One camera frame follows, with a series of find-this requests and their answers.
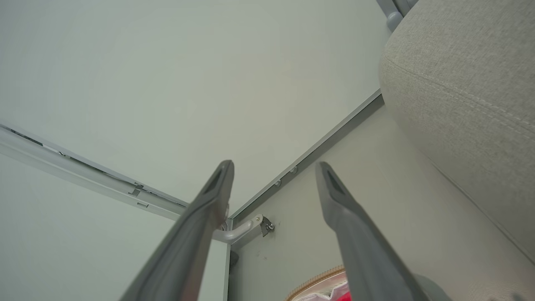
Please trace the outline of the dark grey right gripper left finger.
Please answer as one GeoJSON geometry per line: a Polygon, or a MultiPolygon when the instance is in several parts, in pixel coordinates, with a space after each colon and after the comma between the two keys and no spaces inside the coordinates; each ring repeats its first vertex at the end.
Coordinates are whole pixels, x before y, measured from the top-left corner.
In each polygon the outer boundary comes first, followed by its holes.
{"type": "Polygon", "coordinates": [[[227,217],[234,164],[224,160],[149,257],[123,301],[196,301],[215,230],[227,217]]]}

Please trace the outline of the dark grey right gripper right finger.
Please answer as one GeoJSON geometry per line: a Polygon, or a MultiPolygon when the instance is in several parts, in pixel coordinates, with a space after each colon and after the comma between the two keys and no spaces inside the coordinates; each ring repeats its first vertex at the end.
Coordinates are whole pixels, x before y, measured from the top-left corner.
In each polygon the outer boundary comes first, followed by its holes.
{"type": "Polygon", "coordinates": [[[326,224],[336,233],[354,301],[427,301],[420,287],[367,212],[327,162],[316,164],[326,224]]]}

